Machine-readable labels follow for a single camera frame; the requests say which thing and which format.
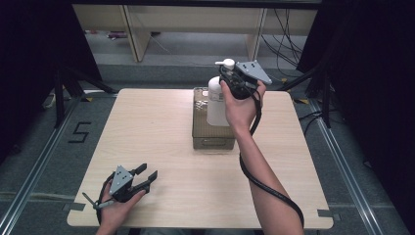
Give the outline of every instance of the white bottle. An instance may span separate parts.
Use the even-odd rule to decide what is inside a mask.
[[[235,67],[235,62],[231,59],[226,59],[223,62],[216,62],[215,64],[223,65],[229,70],[232,70]],[[207,99],[207,123],[210,125],[229,126],[229,123],[226,120],[226,107],[222,88],[219,83],[219,76],[212,78],[208,82]]]

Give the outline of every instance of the human arm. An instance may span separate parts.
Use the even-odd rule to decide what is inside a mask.
[[[111,181],[106,185],[102,201],[105,202],[111,198],[110,188]],[[146,194],[145,190],[142,190],[135,194],[130,200],[125,203],[115,202],[112,205],[101,209],[101,225],[98,228],[97,235],[110,235],[121,227],[121,225],[127,219],[132,208],[141,198]]]
[[[266,87],[262,82],[258,84],[256,97],[263,97]],[[224,81],[220,85],[226,103],[226,118],[234,132],[246,168],[263,184],[289,197],[250,134],[256,114],[254,99],[237,100]],[[252,182],[250,187],[256,214],[265,234],[303,234],[296,211]]]

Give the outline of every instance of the hand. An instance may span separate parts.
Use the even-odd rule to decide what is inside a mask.
[[[249,131],[256,116],[254,99],[252,97],[245,100],[235,99],[225,81],[220,81],[220,86],[222,87],[222,93],[225,99],[226,119],[228,120],[229,125],[232,127],[234,132],[239,130]],[[262,102],[262,97],[266,90],[265,85],[259,81],[258,88],[256,90],[259,93],[260,101]]]
[[[111,198],[110,188],[112,180],[106,185],[102,202],[107,201]],[[115,234],[116,230],[121,227],[128,217],[128,214],[132,210],[135,204],[141,200],[146,194],[145,190],[138,192],[129,201],[125,203],[115,202],[101,209],[101,225],[98,229],[97,234]]]

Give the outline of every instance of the wooden table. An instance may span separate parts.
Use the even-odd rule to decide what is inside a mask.
[[[300,206],[306,229],[327,229],[331,217],[291,97],[269,91],[254,139],[269,164]],[[193,90],[123,89],[76,195],[86,204],[70,211],[72,226],[98,226],[93,200],[117,165],[148,168],[133,185],[155,170],[158,179],[124,223],[129,227],[260,228],[249,182],[239,166],[239,149],[194,150]]]

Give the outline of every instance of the brown box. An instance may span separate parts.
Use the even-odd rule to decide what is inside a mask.
[[[207,122],[208,88],[194,89],[193,102],[193,148],[231,150],[235,137],[229,126],[214,126]]]

